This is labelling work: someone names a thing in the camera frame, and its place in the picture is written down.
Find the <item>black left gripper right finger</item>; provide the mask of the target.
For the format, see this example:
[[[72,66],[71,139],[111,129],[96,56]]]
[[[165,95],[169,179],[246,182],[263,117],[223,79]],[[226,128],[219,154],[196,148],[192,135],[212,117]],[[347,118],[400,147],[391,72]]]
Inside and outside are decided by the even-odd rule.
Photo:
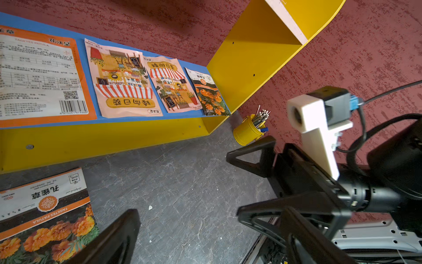
[[[285,227],[281,235],[286,243],[289,264],[355,264],[294,208],[287,207],[280,215]]]

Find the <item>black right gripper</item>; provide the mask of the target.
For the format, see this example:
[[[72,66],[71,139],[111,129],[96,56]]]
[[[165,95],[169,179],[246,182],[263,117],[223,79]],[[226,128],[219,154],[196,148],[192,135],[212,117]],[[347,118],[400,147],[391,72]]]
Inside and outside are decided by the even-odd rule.
[[[329,228],[343,228],[352,216],[351,195],[297,145],[286,144],[277,155],[275,145],[274,137],[265,136],[226,154],[229,164],[270,177],[272,189],[281,198],[240,207],[238,221],[284,248],[292,247],[294,241],[305,248],[332,247],[330,239],[309,219]]]

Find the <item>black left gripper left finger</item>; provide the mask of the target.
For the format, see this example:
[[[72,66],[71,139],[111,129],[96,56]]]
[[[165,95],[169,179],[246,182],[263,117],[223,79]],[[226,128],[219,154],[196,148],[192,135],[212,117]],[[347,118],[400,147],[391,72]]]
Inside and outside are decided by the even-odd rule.
[[[129,264],[140,230],[137,209],[128,209],[66,264]]]

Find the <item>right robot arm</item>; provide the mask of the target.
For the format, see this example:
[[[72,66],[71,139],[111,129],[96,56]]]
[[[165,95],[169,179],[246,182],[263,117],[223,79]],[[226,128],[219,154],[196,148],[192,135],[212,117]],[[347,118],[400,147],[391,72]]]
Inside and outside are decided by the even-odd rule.
[[[228,163],[268,179],[276,193],[237,210],[260,234],[245,263],[421,263],[422,116],[367,129],[366,104],[325,86],[287,103],[301,146],[276,153],[267,136],[227,153]]]

